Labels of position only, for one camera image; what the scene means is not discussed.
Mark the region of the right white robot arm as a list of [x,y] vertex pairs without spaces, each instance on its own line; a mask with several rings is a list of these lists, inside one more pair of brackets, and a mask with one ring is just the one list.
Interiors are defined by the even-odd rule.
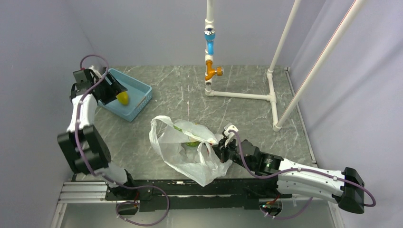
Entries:
[[333,171],[305,166],[264,153],[248,140],[238,144],[236,140],[226,143],[222,139],[212,148],[221,163],[232,161],[254,178],[268,179],[262,183],[262,192],[267,197],[298,194],[327,200],[350,213],[365,211],[365,183],[354,168]]

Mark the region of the white printed plastic bag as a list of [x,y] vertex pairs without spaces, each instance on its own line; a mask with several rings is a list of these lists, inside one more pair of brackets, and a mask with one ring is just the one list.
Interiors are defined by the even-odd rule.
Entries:
[[[205,187],[227,174],[232,161],[221,163],[212,149],[219,140],[207,127],[158,115],[151,121],[149,140],[154,151],[175,171]],[[200,142],[198,147],[185,143]]]

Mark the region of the yellow fake fruit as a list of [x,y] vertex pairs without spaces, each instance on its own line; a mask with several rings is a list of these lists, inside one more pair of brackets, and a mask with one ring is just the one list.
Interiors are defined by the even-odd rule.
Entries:
[[125,105],[125,106],[129,105],[130,98],[129,98],[129,94],[127,91],[123,91],[123,92],[120,92],[119,94],[117,94],[116,99],[122,105]]

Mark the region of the green fake fruit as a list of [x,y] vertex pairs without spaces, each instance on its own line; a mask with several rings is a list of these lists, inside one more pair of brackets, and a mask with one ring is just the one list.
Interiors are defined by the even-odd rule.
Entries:
[[188,147],[198,147],[200,142],[186,142],[185,143]]

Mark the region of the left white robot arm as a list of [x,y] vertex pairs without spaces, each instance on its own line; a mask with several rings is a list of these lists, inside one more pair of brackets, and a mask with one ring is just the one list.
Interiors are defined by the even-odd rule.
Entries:
[[109,148],[94,125],[98,105],[106,105],[120,95],[128,98],[127,89],[110,73],[101,76],[97,70],[81,69],[73,76],[73,113],[57,142],[73,173],[102,177],[112,191],[129,200],[136,195],[137,187],[130,173],[112,162]]

